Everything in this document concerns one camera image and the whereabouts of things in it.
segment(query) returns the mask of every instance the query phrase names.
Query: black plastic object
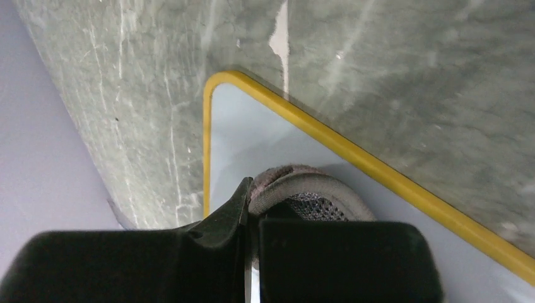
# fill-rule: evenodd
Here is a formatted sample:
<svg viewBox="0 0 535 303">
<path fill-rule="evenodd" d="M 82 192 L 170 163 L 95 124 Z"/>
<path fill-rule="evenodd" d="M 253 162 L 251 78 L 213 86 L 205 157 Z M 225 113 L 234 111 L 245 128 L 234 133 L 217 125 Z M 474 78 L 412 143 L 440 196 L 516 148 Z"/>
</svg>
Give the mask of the black plastic object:
<svg viewBox="0 0 535 303">
<path fill-rule="evenodd" d="M 251 182 L 181 229 L 38 235 L 0 285 L 0 302 L 244 302 Z"/>
<path fill-rule="evenodd" d="M 249 233 L 258 230 L 247 217 L 251 184 L 244 179 L 221 208 L 180 229 L 38 235 L 0 284 L 0 303 L 248 302 Z M 267 217 L 264 303 L 442 300 L 429 248 L 410 225 L 305 222 L 284 204 Z"/>
<path fill-rule="evenodd" d="M 260 223 L 263 303 L 442 302 L 426 240 L 394 222 Z"/>
</svg>

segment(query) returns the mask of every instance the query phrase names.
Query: white paint streak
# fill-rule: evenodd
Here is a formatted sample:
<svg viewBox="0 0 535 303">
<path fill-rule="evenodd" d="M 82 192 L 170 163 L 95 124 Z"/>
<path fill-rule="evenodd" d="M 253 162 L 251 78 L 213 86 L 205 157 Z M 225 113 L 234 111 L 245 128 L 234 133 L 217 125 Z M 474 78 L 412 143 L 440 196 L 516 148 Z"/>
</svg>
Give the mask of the white paint streak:
<svg viewBox="0 0 535 303">
<path fill-rule="evenodd" d="M 169 79 L 167 78 L 167 66 L 163 70 L 163 80 L 165 82 L 165 89 L 167 90 L 167 97 L 169 99 L 169 110 L 171 111 L 171 126 L 170 130 L 170 141 L 171 141 L 171 152 L 173 153 L 173 166 L 175 169 L 175 183 L 177 187 L 177 199 L 179 206 L 182 205 L 182 191 L 180 190 L 179 184 L 179 168 L 177 166 L 177 152 L 175 150 L 175 139 L 174 139 L 174 124 L 175 124 L 175 113 L 173 110 L 173 102 L 171 99 L 171 92 L 169 90 Z"/>
<path fill-rule="evenodd" d="M 284 98 L 289 100 L 289 71 L 288 58 L 290 56 L 290 45 L 288 43 L 288 0 L 286 0 L 279 10 L 275 19 L 275 31 L 269 38 L 269 47 L 277 56 L 281 58 L 283 66 L 283 91 Z"/>
<path fill-rule="evenodd" d="M 360 40 L 362 33 L 364 32 L 364 29 L 366 27 L 366 23 L 368 22 L 368 19 L 371 16 L 371 11 L 374 4 L 375 0 L 368 0 L 364 4 L 364 8 L 360 13 L 360 18 L 356 23 L 355 29 L 344 43 L 342 49 L 337 52 L 337 54 L 340 55 L 340 58 L 335 57 L 335 59 L 333 59 L 330 65 L 328 66 L 329 74 L 325 79 L 324 83 L 327 85 L 329 96 L 334 93 L 336 87 L 338 86 L 338 83 L 340 82 L 342 67 L 344 66 L 343 54 L 347 54 L 349 51 L 351 51 L 353 45 Z"/>
</svg>

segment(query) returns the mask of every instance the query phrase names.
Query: gray marble surface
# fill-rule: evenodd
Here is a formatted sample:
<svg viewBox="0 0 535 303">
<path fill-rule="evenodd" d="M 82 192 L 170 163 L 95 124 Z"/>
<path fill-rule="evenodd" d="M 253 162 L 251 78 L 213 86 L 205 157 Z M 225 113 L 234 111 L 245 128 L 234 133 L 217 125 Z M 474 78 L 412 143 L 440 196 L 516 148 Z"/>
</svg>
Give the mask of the gray marble surface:
<svg viewBox="0 0 535 303">
<path fill-rule="evenodd" d="M 15 3 L 139 228 L 201 217 L 204 82 L 239 69 L 535 256 L 531 0 Z"/>
</svg>

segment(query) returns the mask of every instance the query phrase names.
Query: yellow edge trim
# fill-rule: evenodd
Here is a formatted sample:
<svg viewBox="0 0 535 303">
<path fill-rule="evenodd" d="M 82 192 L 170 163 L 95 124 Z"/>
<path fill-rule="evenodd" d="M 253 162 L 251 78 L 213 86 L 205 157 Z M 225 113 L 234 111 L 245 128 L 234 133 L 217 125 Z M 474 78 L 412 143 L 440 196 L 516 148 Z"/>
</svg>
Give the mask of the yellow edge trim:
<svg viewBox="0 0 535 303">
<path fill-rule="evenodd" d="M 451 230 L 496 262 L 535 286 L 535 259 L 497 234 L 451 207 L 423 187 L 381 162 L 345 137 L 298 109 L 271 90 L 238 71 L 216 73 L 206 82 L 203 103 L 204 216 L 209 215 L 210 134 L 212 93 L 222 83 L 231 83 L 282 118 L 322 143 L 371 178 Z"/>
</svg>

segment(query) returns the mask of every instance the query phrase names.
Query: light gray floor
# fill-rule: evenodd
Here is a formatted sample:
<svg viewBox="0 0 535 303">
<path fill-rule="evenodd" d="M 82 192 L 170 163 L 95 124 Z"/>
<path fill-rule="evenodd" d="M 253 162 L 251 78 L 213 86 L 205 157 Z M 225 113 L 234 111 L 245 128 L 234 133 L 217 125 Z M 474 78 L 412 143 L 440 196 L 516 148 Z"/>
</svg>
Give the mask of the light gray floor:
<svg viewBox="0 0 535 303">
<path fill-rule="evenodd" d="M 107 199 L 15 7 L 0 0 L 0 280 L 39 232 L 119 229 Z"/>
<path fill-rule="evenodd" d="M 535 256 L 531 0 L 15 3 L 138 227 L 201 217 L 203 86 L 237 68 Z"/>
</svg>

